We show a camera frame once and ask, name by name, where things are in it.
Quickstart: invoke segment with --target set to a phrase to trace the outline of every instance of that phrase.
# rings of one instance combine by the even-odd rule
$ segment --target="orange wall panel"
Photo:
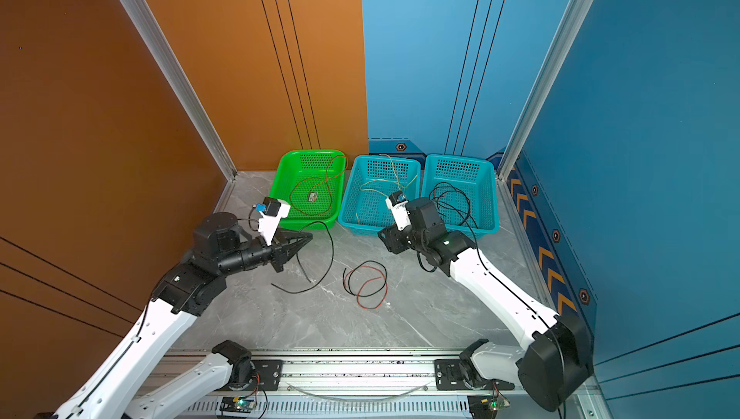
[[[367,153],[362,0],[146,1],[239,170]]]
[[[118,0],[0,19],[0,236],[79,277],[0,241],[0,415],[32,417],[106,358],[225,180]]]

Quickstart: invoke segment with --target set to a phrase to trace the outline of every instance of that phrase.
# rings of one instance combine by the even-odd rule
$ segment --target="black stripe line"
[[[306,135],[309,137],[309,146],[311,149],[314,148],[311,143],[311,134],[309,132],[309,124],[306,121],[306,112],[303,111],[303,100],[301,99],[301,91],[298,90],[298,79],[295,78],[295,69],[293,68],[293,59],[290,57],[290,47],[288,46],[288,37],[285,35],[285,27],[283,26],[283,17],[280,14],[280,5],[278,0],[275,0],[275,8],[277,9],[277,18],[280,20],[280,28],[283,31],[283,41],[285,42],[285,50],[288,53],[288,63],[290,63],[290,71],[293,74],[293,82],[295,83],[295,92],[298,94],[298,103],[301,106],[301,115],[303,115],[303,126],[306,128]]]
[[[473,63],[473,73],[470,75],[470,83],[468,84],[468,92],[465,97],[465,104],[462,106],[462,115],[460,116],[460,123],[457,127],[457,137],[455,138],[455,146],[452,148],[452,154],[455,154],[457,149],[457,140],[460,137],[460,129],[463,127],[463,119],[465,118],[465,108],[468,106],[468,99],[470,98],[470,90],[473,88],[473,80],[475,79],[475,70],[478,67],[478,58],[480,57],[480,47],[483,45],[483,38],[486,36],[486,26],[488,25],[488,17],[491,16],[491,6],[494,4],[494,0],[488,2],[488,12],[486,13],[486,21],[483,23],[483,33],[480,34],[480,42],[478,43],[478,51],[475,54],[475,62]]]
[[[311,91],[309,89],[309,81],[306,78],[306,68],[303,66],[303,55],[301,54],[301,43],[298,41],[298,31],[295,29],[295,19],[293,19],[293,8],[290,5],[290,0],[288,0],[288,10],[290,11],[290,21],[293,23],[293,33],[295,34],[295,44],[298,46],[298,59],[300,59],[301,61],[301,70],[303,71],[303,82],[306,84],[306,93],[309,96],[309,107],[311,109],[311,118],[314,121],[314,131],[316,132],[316,142],[318,143],[319,149],[321,149],[321,140],[319,140],[319,129],[316,127],[316,116],[314,115],[314,105],[311,102]]]
[[[103,294],[106,294],[106,295],[108,295],[108,296],[110,296],[110,297],[113,297],[113,298],[115,298],[115,299],[116,299],[117,301],[119,301],[119,302],[121,302],[121,303],[125,303],[126,305],[130,306],[131,308],[133,308],[133,309],[135,309],[135,310],[137,310],[137,311],[140,311],[140,312],[142,311],[142,310],[141,310],[140,308],[137,308],[136,306],[132,305],[131,303],[128,303],[127,301],[125,301],[125,300],[122,300],[122,299],[120,299],[120,298],[116,297],[116,296],[115,296],[114,294],[111,294],[111,293],[109,293],[109,292],[106,292],[106,291],[104,291],[103,289],[101,289],[100,287],[98,287],[98,286],[94,285],[93,283],[91,283],[91,282],[88,282],[88,281],[85,281],[84,279],[80,278],[79,276],[77,276],[77,275],[75,275],[75,274],[73,274],[73,273],[70,273],[69,271],[67,271],[66,269],[62,268],[61,266],[57,266],[57,265],[54,265],[54,264],[53,264],[52,262],[50,262],[50,261],[49,261],[49,260],[47,260],[46,258],[42,258],[42,257],[39,257],[39,256],[37,256],[37,255],[36,255],[35,253],[33,253],[33,252],[31,252],[30,250],[28,250],[28,249],[25,249],[25,248],[23,248],[23,247],[21,247],[21,246],[17,245],[17,244],[15,243],[15,242],[13,242],[13,241],[9,241],[9,240],[7,240],[7,239],[3,238],[2,236],[0,236],[0,239],[4,240],[5,242],[7,242],[7,243],[8,243],[8,244],[10,244],[11,246],[15,247],[16,249],[21,249],[22,251],[24,251],[24,252],[25,252],[25,253],[27,253],[28,255],[30,255],[30,256],[32,256],[32,257],[36,257],[36,258],[38,258],[39,260],[43,261],[43,262],[44,262],[45,264],[47,264],[47,265],[50,265],[50,266],[53,266],[54,268],[57,268],[57,269],[58,269],[59,271],[61,271],[61,272],[63,272],[63,273],[66,273],[66,274],[68,274],[69,276],[72,276],[73,278],[75,278],[75,279],[77,279],[77,280],[79,280],[79,281],[82,281],[82,282],[84,282],[84,283],[85,283],[85,284],[87,284],[88,286],[94,287],[95,289],[99,290],[99,291],[100,291],[100,292],[102,292]]]
[[[462,141],[462,148],[460,149],[460,155],[465,150],[465,143],[468,142],[468,133],[470,133],[470,125],[473,123],[473,115],[475,114],[475,107],[478,105],[478,96],[480,96],[480,89],[483,86],[483,80],[486,78],[486,69],[488,68],[488,60],[491,58],[491,51],[494,49],[494,40],[496,40],[496,32],[499,30],[499,23],[501,22],[501,13],[504,11],[504,4],[506,0],[501,1],[501,9],[499,10],[499,18],[496,20],[496,28],[494,29],[494,38],[491,39],[491,46],[488,48],[488,57],[486,58],[486,65],[483,66],[483,74],[480,77],[480,83],[478,84],[478,93],[475,95],[475,102],[473,103],[473,110],[470,112],[470,120],[468,121],[468,129],[465,132],[465,139]]]
[[[97,309],[98,309],[98,310],[100,310],[101,312],[106,312],[106,313],[108,313],[109,315],[115,316],[116,318],[118,318],[118,319],[121,319],[121,320],[123,320],[123,321],[125,321],[125,322],[127,322],[127,323],[131,323],[131,324],[134,324],[134,321],[129,321],[129,320],[127,320],[127,319],[125,319],[125,318],[123,318],[123,317],[121,317],[121,316],[118,316],[118,315],[116,315],[116,313],[113,313],[113,312],[109,312],[109,311],[108,311],[108,310],[106,310],[105,308],[101,308],[101,307],[97,306],[97,305],[96,305],[95,303],[90,303],[90,302],[88,302],[88,301],[84,300],[83,298],[79,298],[79,297],[78,297],[77,295],[74,295],[74,294],[70,294],[70,293],[69,293],[69,292],[67,292],[66,290],[62,290],[62,289],[60,289],[59,287],[56,287],[56,286],[50,285],[49,283],[43,282],[43,281],[42,281],[41,279],[38,279],[38,278],[34,278],[33,276],[31,276],[31,275],[29,275],[29,274],[26,274],[26,273],[24,273],[24,272],[23,272],[23,271],[21,271],[20,269],[16,269],[16,268],[13,268],[12,266],[10,266],[10,265],[8,265],[8,264],[5,264],[5,263],[3,263],[3,262],[1,262],[1,261],[0,261],[0,265],[2,265],[2,266],[5,266],[5,267],[6,267],[6,268],[8,268],[8,269],[12,269],[12,270],[13,270],[13,271],[15,271],[16,273],[18,273],[18,274],[20,274],[20,275],[23,275],[23,276],[25,276],[26,278],[30,278],[30,279],[32,279],[33,281],[36,281],[36,282],[38,282],[38,283],[41,283],[41,284],[43,284],[43,285],[45,285],[45,286],[49,286],[49,287],[51,287],[51,288],[52,288],[52,289],[54,289],[54,290],[58,290],[58,291],[59,291],[59,292],[61,292],[62,294],[65,294],[65,295],[69,295],[69,297],[75,298],[75,299],[79,300],[80,302],[83,302],[83,303],[87,303],[87,304],[88,304],[88,305],[90,305],[90,306],[94,306],[95,308],[97,308]]]
[[[726,375],[723,377],[715,377],[713,379],[700,380],[698,382],[689,382],[688,384],[674,385],[672,387],[663,387],[662,389],[646,390],[645,392],[631,393],[630,395],[621,395],[618,397],[611,397],[611,398],[604,398],[604,399],[606,401],[618,400],[619,398],[635,397],[638,395],[644,395],[646,393],[664,392],[665,390],[673,390],[673,389],[679,389],[681,387],[691,387],[693,385],[708,384],[709,382],[717,382],[717,380],[734,379],[735,377],[740,377],[740,374]]]
[[[647,368],[647,369],[643,369],[642,371],[637,371],[637,372],[633,372],[633,373],[631,373],[631,374],[625,374],[625,375],[621,375],[621,376],[619,376],[619,377],[612,377],[611,379],[606,379],[606,380],[600,380],[600,381],[599,381],[599,384],[604,384],[605,382],[611,382],[612,380],[617,380],[617,379],[623,379],[623,378],[625,378],[625,377],[630,377],[631,375],[637,375],[637,374],[642,374],[643,372],[648,372],[648,371],[652,371],[653,369],[660,369],[660,368],[665,368],[666,366],[672,366],[672,365],[674,365],[674,364],[679,364],[679,363],[683,363],[684,361],[691,361],[691,360],[695,360],[695,359],[698,359],[698,358],[704,358],[705,356],[709,356],[709,355],[715,355],[715,354],[717,354],[717,353],[722,353],[722,352],[726,352],[726,351],[728,351],[728,350],[735,350],[736,348],[740,348],[740,343],[739,343],[739,344],[737,344],[737,345],[733,345],[733,346],[731,346],[731,347],[726,347],[726,348],[724,348],[724,349],[714,350],[713,352],[706,352],[706,353],[702,353],[701,355],[696,355],[696,356],[690,356],[689,358],[684,358],[684,359],[682,359],[682,360],[678,360],[678,361],[671,361],[670,363],[666,363],[666,364],[661,364],[660,366],[656,366],[656,367],[652,367],[652,368]]]
[[[609,361],[615,360],[617,358],[621,358],[623,356],[632,355],[634,352],[639,352],[640,350],[645,350],[647,348],[654,347],[655,345],[658,345],[659,343],[668,342],[669,340],[673,340],[674,338],[681,337],[682,335],[686,335],[686,334],[690,334],[691,332],[702,330],[705,327],[713,326],[714,324],[721,323],[723,321],[727,321],[728,319],[736,318],[738,316],[740,316],[740,313],[735,313],[734,315],[726,316],[725,318],[718,319],[717,321],[712,321],[711,323],[707,323],[704,326],[695,327],[692,330],[684,331],[680,334],[672,335],[671,337],[665,338],[663,340],[658,340],[657,342],[649,343],[648,345],[645,345],[644,347],[640,347],[639,349],[630,350],[629,352],[622,353],[621,355],[613,356],[612,358],[609,358],[608,360],[599,361],[598,363],[594,364],[594,366],[608,363]]]
[[[447,141],[445,141],[445,154],[447,154],[447,145],[450,143],[450,134],[452,133],[452,122],[455,119],[455,108],[457,107],[457,98],[460,94],[460,85],[463,82],[463,73],[465,72],[465,62],[468,60],[468,49],[470,49],[470,39],[473,36],[473,26],[475,25],[475,15],[478,13],[478,3],[480,0],[475,0],[475,10],[473,11],[473,22],[470,23],[470,33],[468,34],[468,45],[465,47],[465,57],[462,59],[462,70],[460,71],[460,80],[457,83],[457,93],[455,93],[455,104],[452,105],[452,117],[450,117],[450,127],[447,130]]]
[[[272,35],[272,27],[270,27],[270,19],[267,17],[267,8],[265,7],[265,0],[262,2],[262,9],[265,12],[265,20],[267,21],[267,29],[270,31],[270,38],[272,39],[272,47],[275,49],[275,58],[277,65],[280,68],[280,75],[283,78],[283,87],[285,87],[285,94],[288,97],[288,104],[290,105],[290,113],[293,115],[293,123],[295,124],[295,132],[298,134],[298,141],[301,143],[301,149],[303,149],[303,139],[301,138],[301,131],[298,129],[298,120],[295,119],[295,111],[293,110],[293,101],[290,100],[290,93],[288,93],[288,84],[285,81],[285,74],[283,73],[283,66],[280,63],[280,56],[278,55],[278,46],[275,44],[275,37]]]
[[[52,312],[52,313],[56,313],[57,315],[62,315],[62,316],[66,316],[67,318],[69,318],[69,319],[72,319],[72,320],[75,320],[75,321],[77,321],[77,322],[79,322],[79,323],[87,324],[87,325],[88,325],[88,326],[90,326],[90,327],[94,327],[94,328],[96,328],[96,329],[99,329],[99,330],[101,330],[101,331],[103,331],[103,332],[107,332],[107,333],[109,333],[109,334],[111,334],[111,335],[115,335],[115,336],[116,336],[116,337],[118,337],[118,338],[124,338],[124,336],[123,336],[123,335],[119,335],[119,334],[116,334],[115,332],[111,332],[111,331],[108,331],[107,329],[103,329],[102,327],[96,326],[95,324],[91,324],[91,323],[88,323],[87,321],[82,321],[81,319],[75,318],[74,316],[69,316],[69,315],[67,315],[67,314],[65,314],[65,313],[62,313],[62,312],[58,312],[58,311],[54,310],[53,308],[49,308],[48,306],[44,306],[44,305],[42,305],[41,303],[35,303],[34,301],[30,301],[30,300],[28,300],[27,298],[23,298],[23,297],[21,297],[21,296],[19,296],[19,295],[16,295],[16,294],[12,294],[12,293],[9,293],[9,292],[7,292],[6,290],[0,289],[0,293],[8,294],[8,295],[9,295],[9,296],[11,296],[11,297],[15,297],[15,298],[17,298],[18,300],[23,300],[23,301],[24,301],[24,302],[26,302],[26,303],[30,303],[30,304],[32,304],[32,305],[36,305],[36,306],[38,306],[38,307],[41,307],[41,308],[43,308],[43,309],[45,309],[45,310],[49,310],[50,312]]]

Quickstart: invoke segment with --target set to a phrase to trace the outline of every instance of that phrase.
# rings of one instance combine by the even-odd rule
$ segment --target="robotic arm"
[[[227,288],[226,277],[272,264],[276,272],[312,239],[309,232],[278,228],[290,205],[265,198],[257,205],[260,236],[251,237],[232,213],[207,217],[193,232],[194,247],[159,282],[126,337],[69,400],[59,419],[132,417],[172,419],[224,385],[252,379],[251,353],[231,340],[219,343],[198,365],[132,401],[165,351]]]
[[[448,231],[429,198],[408,201],[402,192],[385,200],[395,223],[378,232],[389,252],[412,249],[430,265],[467,287],[511,331],[521,348],[507,350],[479,340],[460,355],[472,388],[490,380],[517,379],[544,409],[555,411],[594,373],[585,324],[535,301],[501,273],[460,231]]]

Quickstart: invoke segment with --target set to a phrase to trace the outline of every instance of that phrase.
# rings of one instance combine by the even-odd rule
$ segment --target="orange chevron arrow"
[[[565,284],[565,280],[562,278],[562,276],[560,276],[559,273],[555,273],[552,268],[548,269],[548,289],[550,289],[550,292],[553,291],[553,278]]]
[[[534,215],[534,212],[531,210],[524,209],[524,230],[527,229],[527,217],[532,217],[533,219],[537,218],[537,215]]]
[[[555,257],[553,257],[552,252],[547,250],[546,248],[540,246],[540,269],[542,269],[542,256],[547,256],[555,260]]]
[[[513,197],[513,185],[514,184],[521,184],[522,180],[511,180],[511,197]]]
[[[560,315],[562,315],[562,304],[563,303],[565,303],[570,308],[572,308],[574,312],[578,312],[578,310],[576,310],[576,306],[573,304],[573,302],[570,301],[570,299],[568,297],[564,296],[561,293],[558,293],[558,295],[557,295],[557,312]]]
[[[516,211],[521,212],[522,207],[522,200],[528,201],[529,198],[524,194],[517,194],[516,195]]]

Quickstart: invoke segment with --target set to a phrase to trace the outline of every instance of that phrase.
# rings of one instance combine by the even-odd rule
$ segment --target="black motor housing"
[[[586,325],[575,315],[557,316],[557,319],[551,330],[534,333],[534,341],[524,358],[516,362],[524,390],[548,411],[556,411],[594,373]]]

